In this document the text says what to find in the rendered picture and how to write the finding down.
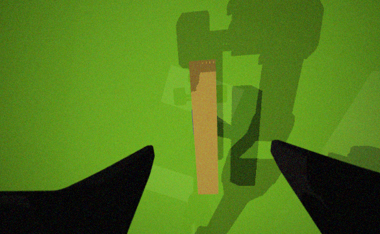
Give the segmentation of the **tan bar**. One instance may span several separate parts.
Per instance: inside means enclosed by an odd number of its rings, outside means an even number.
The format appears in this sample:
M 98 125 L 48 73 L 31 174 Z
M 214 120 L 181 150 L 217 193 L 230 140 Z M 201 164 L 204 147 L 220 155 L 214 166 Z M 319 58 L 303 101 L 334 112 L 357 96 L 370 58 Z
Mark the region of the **tan bar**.
M 216 59 L 189 61 L 198 194 L 219 194 Z

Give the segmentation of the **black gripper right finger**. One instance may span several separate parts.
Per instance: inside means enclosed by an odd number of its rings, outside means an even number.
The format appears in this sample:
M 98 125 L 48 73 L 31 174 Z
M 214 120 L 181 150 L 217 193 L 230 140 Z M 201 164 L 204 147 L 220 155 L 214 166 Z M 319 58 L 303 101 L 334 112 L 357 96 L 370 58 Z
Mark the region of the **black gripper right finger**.
M 273 140 L 271 153 L 321 234 L 380 234 L 380 173 Z

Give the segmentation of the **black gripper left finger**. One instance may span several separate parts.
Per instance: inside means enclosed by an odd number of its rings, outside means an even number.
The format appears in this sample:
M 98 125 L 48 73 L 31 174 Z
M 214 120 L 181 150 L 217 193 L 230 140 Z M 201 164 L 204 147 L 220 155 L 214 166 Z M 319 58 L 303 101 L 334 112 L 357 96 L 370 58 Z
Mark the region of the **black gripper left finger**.
M 60 190 L 0 191 L 0 234 L 127 234 L 153 146 Z

